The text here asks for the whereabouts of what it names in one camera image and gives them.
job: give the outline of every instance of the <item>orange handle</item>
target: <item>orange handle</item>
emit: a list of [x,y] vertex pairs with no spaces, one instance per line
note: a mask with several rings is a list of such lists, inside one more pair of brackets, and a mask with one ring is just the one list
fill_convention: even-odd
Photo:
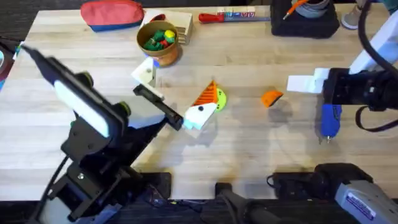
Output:
[[306,3],[306,2],[308,2],[309,0],[298,0],[296,3],[294,3],[293,4],[293,6],[287,11],[287,13],[288,14],[291,14],[291,13],[293,13],[293,11],[297,8],[297,7],[299,7],[299,6],[301,6],[302,4],[304,4],[304,3]]
[[199,14],[199,21],[202,23],[224,22],[224,15],[212,15],[207,13]]

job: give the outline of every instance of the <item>green and yellow toy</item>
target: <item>green and yellow toy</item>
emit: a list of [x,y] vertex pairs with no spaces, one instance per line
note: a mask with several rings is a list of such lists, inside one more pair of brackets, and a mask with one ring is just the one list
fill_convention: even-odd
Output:
[[144,49],[150,51],[163,50],[174,43],[174,41],[175,33],[173,31],[157,30],[154,36],[144,44]]

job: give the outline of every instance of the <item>black container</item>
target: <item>black container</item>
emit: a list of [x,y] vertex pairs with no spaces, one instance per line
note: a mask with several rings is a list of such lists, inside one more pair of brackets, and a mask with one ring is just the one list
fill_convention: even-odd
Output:
[[331,37],[340,26],[333,1],[329,2],[326,13],[315,19],[303,17],[294,11],[286,20],[283,20],[291,7],[291,0],[273,0],[271,2],[271,32],[273,35],[325,39]]

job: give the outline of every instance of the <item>green toy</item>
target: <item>green toy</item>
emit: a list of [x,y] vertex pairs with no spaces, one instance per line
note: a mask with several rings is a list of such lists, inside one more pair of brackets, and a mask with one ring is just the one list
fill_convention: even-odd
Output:
[[153,37],[153,39],[156,41],[156,42],[160,42],[160,41],[162,41],[162,40],[164,40],[164,30],[157,30],[156,32],[155,32],[155,34],[154,34],[154,37]]
[[145,44],[144,49],[150,51],[158,51],[163,50],[165,47],[164,44],[160,42],[166,40],[167,43],[172,44],[175,41],[175,33],[171,30],[157,30],[152,38],[150,38]]
[[226,105],[226,95],[225,95],[224,91],[219,88],[217,88],[217,98],[218,98],[218,101],[217,101],[216,112],[219,112]]
[[171,30],[167,30],[164,32],[164,37],[167,43],[172,44],[174,43],[175,33]]

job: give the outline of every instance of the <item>blue object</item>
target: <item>blue object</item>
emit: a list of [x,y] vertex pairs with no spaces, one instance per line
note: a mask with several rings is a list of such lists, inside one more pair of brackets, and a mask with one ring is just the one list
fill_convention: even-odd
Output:
[[142,21],[133,22],[129,24],[116,24],[116,25],[89,25],[94,32],[102,32],[109,30],[125,29],[141,25]]
[[159,62],[157,62],[155,59],[154,59],[154,66],[157,67],[157,68],[160,68]]
[[321,132],[325,137],[333,138],[340,129],[341,105],[322,105]]

